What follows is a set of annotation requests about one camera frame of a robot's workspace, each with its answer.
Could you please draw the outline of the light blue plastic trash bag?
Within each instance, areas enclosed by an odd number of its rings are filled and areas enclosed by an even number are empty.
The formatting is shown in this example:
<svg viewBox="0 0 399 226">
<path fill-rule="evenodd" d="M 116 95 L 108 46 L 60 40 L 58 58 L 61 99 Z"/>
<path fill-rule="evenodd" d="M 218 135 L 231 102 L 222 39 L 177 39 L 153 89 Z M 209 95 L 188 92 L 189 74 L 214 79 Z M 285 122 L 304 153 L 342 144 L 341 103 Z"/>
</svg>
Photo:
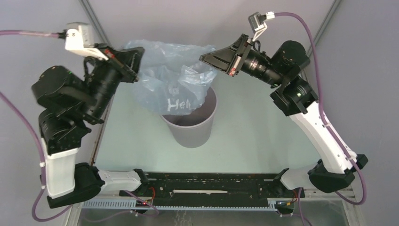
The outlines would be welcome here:
<svg viewBox="0 0 399 226">
<path fill-rule="evenodd" d="M 196 46 L 149 40 L 131 40 L 125 49 L 142 47 L 139 80 L 131 86 L 133 99 L 160 115 L 189 115 L 205 103 L 217 70 L 199 60 L 215 51 Z"/>
</svg>

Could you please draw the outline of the grey cylindrical trash bin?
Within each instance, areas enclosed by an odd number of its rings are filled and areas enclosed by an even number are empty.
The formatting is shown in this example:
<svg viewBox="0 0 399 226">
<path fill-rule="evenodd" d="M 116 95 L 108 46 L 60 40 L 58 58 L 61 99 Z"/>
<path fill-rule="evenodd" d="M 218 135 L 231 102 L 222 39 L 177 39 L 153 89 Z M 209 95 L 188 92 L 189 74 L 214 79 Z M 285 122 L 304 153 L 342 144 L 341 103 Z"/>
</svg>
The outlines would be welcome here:
<svg viewBox="0 0 399 226">
<path fill-rule="evenodd" d="M 205 102 L 189 115 L 162 115 L 175 141 L 183 147 L 197 148 L 210 138 L 218 99 L 212 87 L 207 90 Z"/>
</svg>

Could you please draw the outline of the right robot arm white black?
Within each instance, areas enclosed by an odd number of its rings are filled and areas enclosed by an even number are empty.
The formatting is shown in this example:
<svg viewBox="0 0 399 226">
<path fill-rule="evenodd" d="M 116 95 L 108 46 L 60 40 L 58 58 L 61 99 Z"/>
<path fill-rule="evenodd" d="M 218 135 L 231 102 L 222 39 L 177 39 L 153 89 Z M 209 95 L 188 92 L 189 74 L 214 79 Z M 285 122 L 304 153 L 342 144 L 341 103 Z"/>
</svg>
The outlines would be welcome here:
<svg viewBox="0 0 399 226">
<path fill-rule="evenodd" d="M 364 168 L 368 159 L 345 147 L 327 117 L 319 112 L 319 98 L 311 85 L 300 77 L 310 60 L 301 43 L 285 41 L 272 57 L 254 48 L 242 34 L 228 47 L 201 55 L 200 61 L 229 76 L 244 72 L 273 89 L 273 103 L 306 134 L 320 159 L 313 166 L 284 169 L 275 178 L 274 192 L 285 197 L 292 190 L 312 185 L 325 193 L 347 188 L 355 171 Z"/>
</svg>

